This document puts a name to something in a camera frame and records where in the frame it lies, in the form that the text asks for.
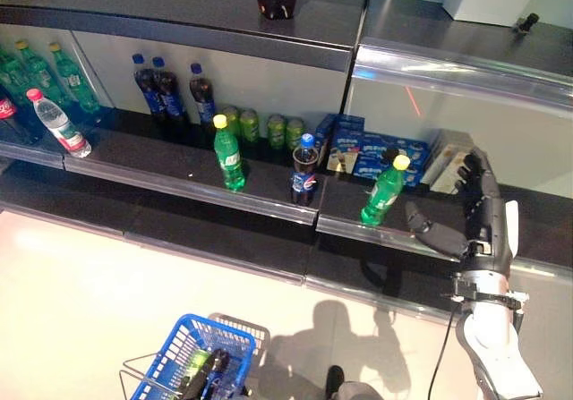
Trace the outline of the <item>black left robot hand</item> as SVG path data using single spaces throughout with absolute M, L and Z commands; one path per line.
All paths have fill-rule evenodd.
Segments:
M 178 399 L 211 399 L 230 362 L 226 350 L 216 349 L 207 357 L 200 354 L 202 364 L 194 367 L 191 376 L 185 376 L 179 387 Z

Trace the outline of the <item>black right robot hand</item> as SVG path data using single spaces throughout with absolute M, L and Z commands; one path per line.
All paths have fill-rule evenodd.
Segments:
M 514 256 L 506 206 L 486 153 L 472 148 L 458 176 L 456 188 L 463 198 L 466 222 L 463 233 L 430 220 L 412 201 L 406 204 L 407 225 L 419 242 L 460 259 L 464 270 L 489 270 L 508 277 Z

